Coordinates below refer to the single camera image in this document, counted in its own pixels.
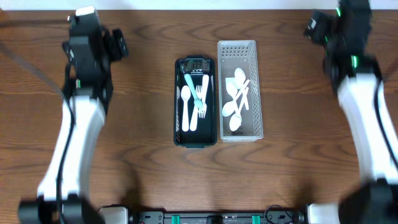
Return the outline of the white plastic fork vertical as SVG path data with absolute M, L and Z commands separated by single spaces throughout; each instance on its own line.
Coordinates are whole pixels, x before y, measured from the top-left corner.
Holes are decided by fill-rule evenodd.
M 206 95 L 208 90 L 209 79 L 210 78 L 208 75 L 204 75 L 202 78 L 202 86 L 201 86 L 202 107 L 198 110 L 198 116 L 201 119 L 204 119 L 206 115 L 206 110 L 207 110 Z

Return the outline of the white plastic fork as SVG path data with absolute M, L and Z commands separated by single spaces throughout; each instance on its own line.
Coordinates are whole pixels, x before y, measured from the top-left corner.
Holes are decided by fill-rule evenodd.
M 203 109 L 203 102 L 202 102 L 201 99 L 199 99 L 199 97 L 197 96 L 197 93 L 196 93 L 196 90 L 195 90 L 195 87 L 194 87 L 194 84 L 193 84 L 193 80 L 192 80 L 191 75 L 190 75 L 189 73 L 186 73 L 186 74 L 184 75 L 184 78 L 185 78 L 185 81 L 186 81 L 186 83 L 187 83 L 187 85 L 188 85 L 188 87 L 189 87 L 189 89 L 190 89 L 190 91 L 191 91 L 191 93 L 192 93 L 193 98 L 194 98 L 194 104 L 195 104 L 195 106 L 196 106 L 199 110 L 202 110 L 202 109 Z
M 202 86 L 197 85 L 196 86 L 196 94 L 199 100 L 201 100 L 201 90 Z M 198 122 L 198 112 L 199 109 L 197 106 L 194 106 L 193 113 L 192 113 L 192 118 L 190 122 L 190 131 L 196 131 L 197 130 L 197 122 Z

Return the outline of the black plastic basket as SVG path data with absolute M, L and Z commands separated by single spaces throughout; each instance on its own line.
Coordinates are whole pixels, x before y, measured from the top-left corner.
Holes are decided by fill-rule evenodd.
M 197 85 L 202 86 L 204 75 L 209 76 L 209 84 L 206 95 L 207 110 L 204 119 L 199 118 L 197 130 L 190 131 L 190 122 L 194 109 L 194 98 L 188 101 L 189 130 L 182 131 L 183 100 L 181 99 L 181 90 L 187 85 L 184 75 L 189 73 L 192 77 L 196 90 Z M 217 124 L 216 124 L 216 87 L 215 87 L 215 63 L 210 58 L 201 55 L 188 56 L 184 59 L 178 59 L 175 62 L 175 88 L 174 88 L 174 143 L 177 146 L 187 148 L 204 148 L 212 146 L 217 142 Z

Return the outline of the white plastic spoon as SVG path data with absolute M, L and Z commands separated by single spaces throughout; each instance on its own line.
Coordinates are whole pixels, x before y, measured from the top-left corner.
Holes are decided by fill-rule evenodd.
M 235 85 L 232 82 L 228 82 L 226 84 L 226 90 L 228 94 L 233 98 L 232 101 L 229 102 L 229 107 L 233 107 L 233 111 L 237 112 L 238 106 L 237 106 L 237 95 L 238 95 L 238 90 L 236 89 Z
M 238 91 L 237 98 L 239 98 L 239 97 L 243 94 L 243 91 L 244 91 L 244 89 L 248 86 L 249 82 L 250 82 L 250 80 L 246 80 L 246 81 L 244 82 L 243 86 L 242 86 L 241 89 Z M 224 117 L 228 117 L 228 116 L 230 116 L 230 115 L 232 115 L 232 114 L 234 113 L 233 107 L 229 107 L 229 102 L 227 102 L 227 103 L 223 106 L 223 108 L 222 108 L 222 115 L 223 115 Z
M 187 85 L 184 85 L 181 90 L 181 99 L 183 100 L 182 131 L 184 132 L 189 130 L 188 101 L 190 97 L 190 89 Z
M 234 71 L 234 78 L 235 78 L 235 87 L 240 90 L 241 87 L 243 86 L 244 82 L 246 81 L 246 74 L 244 72 L 244 70 L 242 68 L 237 68 Z M 244 97 L 244 106 L 245 109 L 248 110 L 249 109 L 249 104 L 248 104 L 248 99 L 245 96 Z
M 229 128 L 230 128 L 231 131 L 236 131 L 241 126 L 241 123 L 242 123 L 241 110 L 242 110 L 242 108 L 244 106 L 245 99 L 247 98 L 248 91 L 249 91 L 249 88 L 246 87 L 244 89 L 244 91 L 243 91 L 242 99 L 241 99 L 239 108 L 235 112 L 235 114 L 232 115 L 232 117 L 230 119 Z

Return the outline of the clear plastic basket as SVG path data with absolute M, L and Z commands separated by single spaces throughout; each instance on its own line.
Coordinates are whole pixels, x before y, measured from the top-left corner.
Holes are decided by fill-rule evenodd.
M 246 74 L 249 91 L 249 109 L 241 110 L 242 123 L 236 131 L 231 131 L 229 122 L 232 115 L 222 115 L 223 106 L 233 98 L 226 91 L 225 78 L 234 78 L 234 71 L 242 68 Z M 220 102 L 221 139 L 229 142 L 254 142 L 264 137 L 262 124 L 261 94 L 255 40 L 221 40 L 218 42 L 218 90 Z M 242 95 L 237 99 L 239 107 Z

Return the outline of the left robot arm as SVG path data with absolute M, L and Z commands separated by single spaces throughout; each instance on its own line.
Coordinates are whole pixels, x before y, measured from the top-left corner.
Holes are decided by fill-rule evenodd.
M 34 200 L 21 200 L 21 223 L 128 223 L 125 207 L 95 208 L 89 200 L 90 169 L 113 94 L 111 64 L 128 56 L 120 29 L 100 23 L 93 6 L 68 18 L 62 124 L 52 160 Z

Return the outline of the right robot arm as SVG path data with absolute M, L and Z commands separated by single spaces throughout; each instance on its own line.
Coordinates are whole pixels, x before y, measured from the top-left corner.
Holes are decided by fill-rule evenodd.
M 314 11 L 304 34 L 325 49 L 323 71 L 348 121 L 361 186 L 339 202 L 311 203 L 296 223 L 397 223 L 397 133 L 375 56 L 366 53 L 368 0 L 340 0 L 335 16 Z

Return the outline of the white label in basket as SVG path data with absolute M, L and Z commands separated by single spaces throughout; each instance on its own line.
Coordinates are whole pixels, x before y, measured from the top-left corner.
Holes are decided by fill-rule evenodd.
M 225 82 L 226 84 L 231 83 L 235 88 L 237 88 L 235 78 L 225 78 Z

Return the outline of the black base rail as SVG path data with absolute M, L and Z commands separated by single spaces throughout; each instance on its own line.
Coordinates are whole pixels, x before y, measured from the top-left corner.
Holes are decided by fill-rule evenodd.
M 99 209 L 105 223 L 125 224 L 306 224 L 306 210 L 271 205 L 263 212 L 167 212 L 165 210 L 135 211 L 124 205 Z

